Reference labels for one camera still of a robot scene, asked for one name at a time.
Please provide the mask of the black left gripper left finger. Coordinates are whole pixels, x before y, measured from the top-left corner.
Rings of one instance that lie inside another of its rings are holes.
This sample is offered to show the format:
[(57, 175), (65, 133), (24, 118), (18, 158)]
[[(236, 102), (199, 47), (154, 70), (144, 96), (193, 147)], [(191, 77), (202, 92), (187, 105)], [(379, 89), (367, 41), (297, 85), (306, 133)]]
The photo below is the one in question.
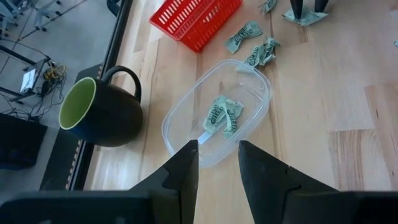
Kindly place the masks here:
[(198, 141), (187, 142), (130, 191), (138, 198), (129, 224), (193, 224), (198, 192)]

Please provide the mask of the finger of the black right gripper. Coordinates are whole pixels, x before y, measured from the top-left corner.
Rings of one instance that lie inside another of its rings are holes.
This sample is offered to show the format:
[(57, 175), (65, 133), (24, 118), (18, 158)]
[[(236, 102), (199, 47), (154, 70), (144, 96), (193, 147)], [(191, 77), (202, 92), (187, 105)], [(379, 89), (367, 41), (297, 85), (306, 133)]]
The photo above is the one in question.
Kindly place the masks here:
[(303, 0), (290, 0), (290, 5), (294, 14), (294, 19), (307, 19), (310, 15), (310, 10), (303, 5)]
[(314, 11), (324, 12), (329, 0), (315, 0)]

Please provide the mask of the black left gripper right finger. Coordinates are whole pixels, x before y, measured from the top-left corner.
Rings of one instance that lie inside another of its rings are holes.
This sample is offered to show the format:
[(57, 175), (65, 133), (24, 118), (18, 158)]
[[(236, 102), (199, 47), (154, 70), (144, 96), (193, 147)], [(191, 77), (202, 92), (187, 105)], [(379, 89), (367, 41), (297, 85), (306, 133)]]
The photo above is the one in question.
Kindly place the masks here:
[(239, 143), (238, 160), (255, 224), (351, 222), (349, 202), (336, 189), (249, 141)]

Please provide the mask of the green-printed paper wrapper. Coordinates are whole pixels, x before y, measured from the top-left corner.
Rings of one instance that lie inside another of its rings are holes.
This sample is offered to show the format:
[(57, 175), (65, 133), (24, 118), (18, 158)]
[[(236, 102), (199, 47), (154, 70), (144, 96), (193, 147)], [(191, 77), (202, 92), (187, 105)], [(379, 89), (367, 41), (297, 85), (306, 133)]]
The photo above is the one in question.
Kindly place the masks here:
[(263, 14), (267, 14), (275, 7), (276, 4), (277, 4), (277, 0), (266, 0), (259, 7), (261, 8), (261, 11)]
[(215, 99), (208, 110), (202, 126), (205, 132), (198, 138), (199, 144), (205, 143), (223, 126), (223, 136), (229, 139), (238, 130), (238, 118), (243, 112), (243, 104), (227, 96), (220, 95)]
[(276, 58), (274, 50), (280, 43), (272, 37), (268, 37), (262, 45), (255, 46), (252, 54), (243, 61), (244, 65), (236, 67), (237, 72), (249, 72), (250, 68), (265, 66)]
[(239, 50), (241, 42), (244, 39), (250, 39), (262, 35), (263, 31), (257, 21), (249, 21), (238, 30), (235, 35), (231, 36), (225, 43), (227, 50), (234, 54)]
[(299, 24), (300, 26), (309, 26), (311, 24), (314, 24), (323, 18), (328, 16), (327, 13), (324, 12), (313, 12), (311, 11), (307, 6), (304, 6), (302, 9), (302, 16), (300, 19), (296, 19), (294, 16), (293, 9), (290, 8), (287, 12), (285, 12), (282, 17), (284, 19), (287, 19), (290, 22), (294, 22), (296, 24)]

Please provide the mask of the clear plastic food container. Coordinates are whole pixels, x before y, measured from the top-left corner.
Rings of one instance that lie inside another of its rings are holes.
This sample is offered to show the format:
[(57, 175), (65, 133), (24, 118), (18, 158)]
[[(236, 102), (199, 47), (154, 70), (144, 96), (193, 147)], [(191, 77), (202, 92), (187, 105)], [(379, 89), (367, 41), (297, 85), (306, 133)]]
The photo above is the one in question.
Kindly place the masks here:
[(237, 72), (244, 65), (234, 59), (223, 60), (200, 77), (167, 113), (162, 135), (171, 155), (188, 141), (197, 140), (205, 132), (202, 123), (213, 101), (220, 95), (240, 101), (244, 108), (238, 118), (238, 130), (229, 139), (223, 136), (225, 126), (203, 144), (198, 142), (199, 166), (211, 167), (228, 157), (240, 140), (257, 128), (268, 112), (272, 98), (269, 80), (256, 68)]

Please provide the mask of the black mug green inside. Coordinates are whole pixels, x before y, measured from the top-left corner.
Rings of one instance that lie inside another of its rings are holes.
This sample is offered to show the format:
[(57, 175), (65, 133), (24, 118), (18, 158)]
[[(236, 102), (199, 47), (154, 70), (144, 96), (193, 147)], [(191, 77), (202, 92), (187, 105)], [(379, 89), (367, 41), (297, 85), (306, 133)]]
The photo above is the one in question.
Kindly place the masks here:
[[(135, 84), (134, 94), (111, 84), (118, 72), (127, 73)], [(77, 81), (60, 107), (60, 127), (76, 137), (99, 146), (118, 147), (136, 138), (144, 121), (142, 86), (127, 67), (114, 66), (101, 79)]]

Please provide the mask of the red plastic slotted basket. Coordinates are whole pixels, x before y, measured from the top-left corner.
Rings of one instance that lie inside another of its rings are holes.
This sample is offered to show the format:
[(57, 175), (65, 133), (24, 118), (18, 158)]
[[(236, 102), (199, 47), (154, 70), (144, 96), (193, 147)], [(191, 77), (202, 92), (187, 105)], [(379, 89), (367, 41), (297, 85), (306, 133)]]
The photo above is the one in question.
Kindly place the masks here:
[(238, 10), (243, 0), (165, 0), (149, 22), (198, 53)]

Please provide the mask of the black floor box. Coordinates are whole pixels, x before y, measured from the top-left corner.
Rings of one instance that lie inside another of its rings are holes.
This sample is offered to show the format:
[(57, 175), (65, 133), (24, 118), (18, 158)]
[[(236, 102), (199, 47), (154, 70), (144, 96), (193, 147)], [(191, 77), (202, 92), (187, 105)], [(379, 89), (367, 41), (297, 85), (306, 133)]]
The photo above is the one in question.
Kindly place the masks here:
[(0, 113), (0, 169), (35, 166), (47, 127)]

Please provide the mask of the white floor device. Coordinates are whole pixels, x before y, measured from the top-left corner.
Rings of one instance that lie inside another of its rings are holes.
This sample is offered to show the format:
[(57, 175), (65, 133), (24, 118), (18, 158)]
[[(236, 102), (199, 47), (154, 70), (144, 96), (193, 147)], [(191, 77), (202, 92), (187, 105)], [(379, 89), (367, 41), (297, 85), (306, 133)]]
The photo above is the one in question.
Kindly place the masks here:
[(34, 87), (35, 80), (37, 78), (36, 69), (32, 69), (26, 72), (22, 77), (22, 84), (21, 84), (21, 93), (27, 93), (28, 91), (32, 90)]

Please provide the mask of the black table edge rail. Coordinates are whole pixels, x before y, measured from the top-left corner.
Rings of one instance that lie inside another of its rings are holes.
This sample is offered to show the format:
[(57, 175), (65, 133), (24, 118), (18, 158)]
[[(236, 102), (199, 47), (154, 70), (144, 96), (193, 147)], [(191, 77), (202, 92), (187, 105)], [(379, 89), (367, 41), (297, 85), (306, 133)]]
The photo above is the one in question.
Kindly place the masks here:
[[(116, 25), (105, 60), (103, 63), (80, 71), (73, 79), (75, 83), (85, 77), (101, 78), (107, 70), (115, 66), (131, 7), (136, 1), (121, 0), (120, 5), (115, 9), (116, 0), (107, 0), (108, 9), (116, 15)], [(83, 189), (92, 155), (92, 144), (79, 140), (68, 131), (60, 129), (46, 166), (40, 190)]]

